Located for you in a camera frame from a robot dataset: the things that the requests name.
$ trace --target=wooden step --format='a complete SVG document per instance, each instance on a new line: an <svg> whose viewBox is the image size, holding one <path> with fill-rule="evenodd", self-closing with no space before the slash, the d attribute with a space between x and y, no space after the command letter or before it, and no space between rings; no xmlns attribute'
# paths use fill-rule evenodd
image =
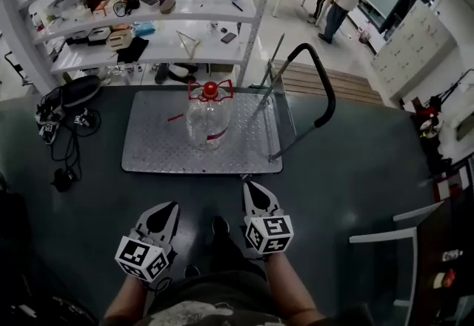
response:
<svg viewBox="0 0 474 326"><path fill-rule="evenodd" d="M324 89L315 89L314 87L300 87L300 86L294 86L294 85L286 84L284 86L284 89L288 92L316 94L318 96L326 96L326 92L324 91ZM369 104L379 104L379 105L382 105L382 106L384 105L384 103L382 101L379 101L379 100L376 100L376 99L370 99L370 98L367 98L367 97L354 96L353 94L347 94L347 93L337 93L336 98L349 99L349 100L352 100L352 101L369 103Z"/></svg>
<svg viewBox="0 0 474 326"><path fill-rule="evenodd" d="M275 68L278 71L283 65L283 61L275 60L273 64L275 65ZM296 72L309 73L309 74L316 74L318 76L318 70L315 67L311 67L305 64L299 64L296 62L290 63L290 65L288 65L287 70L293 70ZM342 72L338 72L332 69L326 69L326 74L330 78L334 78L334 79L344 78L348 80L349 82L353 82L354 84L362 84L362 85L368 84L370 86L368 80L364 77L353 76L348 73L342 73Z"/></svg>
<svg viewBox="0 0 474 326"><path fill-rule="evenodd" d="M283 78L283 83L285 85L291 85L291 86L300 86L300 87L312 87L315 89L322 89L324 90L324 86L320 82L305 82L305 81L298 81L298 80L293 80L293 79L287 79L286 77ZM380 101L381 98L378 94L376 93L366 93L366 92L359 92L351 89L347 89L345 87L337 87L333 85L333 90L334 93L344 93L344 94L353 94L355 96L360 96L360 97L365 97L365 98L370 98L370 99L376 99L377 101Z"/></svg>
<svg viewBox="0 0 474 326"><path fill-rule="evenodd" d="M286 70L283 73L283 78L284 79L292 79L296 81L301 81L301 82L315 82L315 83L321 83L321 79L319 76L311 74L311 73L302 73L302 72L296 72L293 70ZM335 79L330 77L330 82L333 87L342 87L344 89L350 89L350 90L355 90L358 92L362 93L369 93L373 95L378 95L377 92L372 90L370 86L363 85L363 84L354 84L353 82L345 81L343 79Z"/></svg>

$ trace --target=metal shelving unit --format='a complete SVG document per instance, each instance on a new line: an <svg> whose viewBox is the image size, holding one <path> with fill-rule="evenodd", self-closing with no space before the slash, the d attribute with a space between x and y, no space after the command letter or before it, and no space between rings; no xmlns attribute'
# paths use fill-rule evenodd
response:
<svg viewBox="0 0 474 326"><path fill-rule="evenodd" d="M261 18L267 0L259 0L254 6L252 0L237 0L240 11L230 0L177 0L176 9L167 15L151 13L140 7L127 18L118 18L115 14L94 17L84 21L63 21L57 27L48 27L37 33L27 12L28 7L38 0L0 0L0 29L8 45L21 61L28 77L40 93L49 93L57 86L55 75L89 67L114 65L106 46L73 45L63 47L56 62L52 62L46 53L44 43L60 36L70 35L79 30L92 30L95 27L131 23L133 21L159 21L159 32L145 36L150 43L137 64L158 62L195 62L237 64L240 72L237 86L241 86L250 54L257 37ZM210 35L206 29L206 20L229 22L222 25L230 32L237 33L237 23L242 23L241 40L234 39L229 44L220 42L221 35ZM193 59L189 59L178 38L171 37L176 29L183 29L193 37L201 37ZM242 42L248 37L246 45Z"/></svg>

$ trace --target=plastic container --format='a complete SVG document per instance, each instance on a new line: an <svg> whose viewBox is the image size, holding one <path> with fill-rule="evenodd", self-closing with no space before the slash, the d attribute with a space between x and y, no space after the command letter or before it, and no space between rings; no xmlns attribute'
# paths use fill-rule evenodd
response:
<svg viewBox="0 0 474 326"><path fill-rule="evenodd" d="M223 83L229 84L230 93L220 87ZM190 82L187 92L190 103L186 113L186 126L190 143L202 150L214 150L227 135L233 106L232 83L230 80L219 84L209 81L201 86Z"/></svg>

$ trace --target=person's leg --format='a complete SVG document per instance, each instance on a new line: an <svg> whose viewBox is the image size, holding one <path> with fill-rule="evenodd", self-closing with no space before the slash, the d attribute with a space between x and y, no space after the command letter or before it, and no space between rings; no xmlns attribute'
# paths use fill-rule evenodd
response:
<svg viewBox="0 0 474 326"><path fill-rule="evenodd" d="M336 31L340 28L340 26L342 26L342 22L346 19L347 14L349 13L349 11L346 11L341 7L340 9L341 10L339 11L338 17L336 19L336 30L334 31L334 33L336 33Z"/></svg>
<svg viewBox="0 0 474 326"><path fill-rule="evenodd" d="M329 9L329 12L327 13L327 17L326 17L326 28L324 29L324 37L329 42L333 40L333 35L335 32L335 31L333 32L333 28L336 22L336 12L337 12L336 7L337 7L337 4L333 4L331 8Z"/></svg>
<svg viewBox="0 0 474 326"><path fill-rule="evenodd" d="M327 14L326 29L324 30L324 37L328 42L333 40L333 36L340 28L342 22L347 16L347 11L337 4L333 4L329 13Z"/></svg>
<svg viewBox="0 0 474 326"><path fill-rule="evenodd" d="M317 0L316 2L316 10L314 12L314 19L317 19L319 18L319 16L321 15L321 10L323 9L323 3L324 1L326 0Z"/></svg>
<svg viewBox="0 0 474 326"><path fill-rule="evenodd" d="M225 219L220 216L214 217L213 231L213 257L210 263L210 272L245 270L266 279L265 272L257 265L249 262L232 241L229 225Z"/></svg>

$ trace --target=forearm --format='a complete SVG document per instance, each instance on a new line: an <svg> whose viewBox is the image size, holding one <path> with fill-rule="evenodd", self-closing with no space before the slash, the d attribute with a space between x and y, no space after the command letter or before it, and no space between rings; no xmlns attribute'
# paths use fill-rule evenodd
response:
<svg viewBox="0 0 474 326"><path fill-rule="evenodd" d="M143 317L147 291L138 279L127 276L117 296L105 312L104 318L122 316L130 322L138 322Z"/></svg>
<svg viewBox="0 0 474 326"><path fill-rule="evenodd" d="M305 326L324 318L283 253L269 257L267 277L275 303L291 325Z"/></svg>

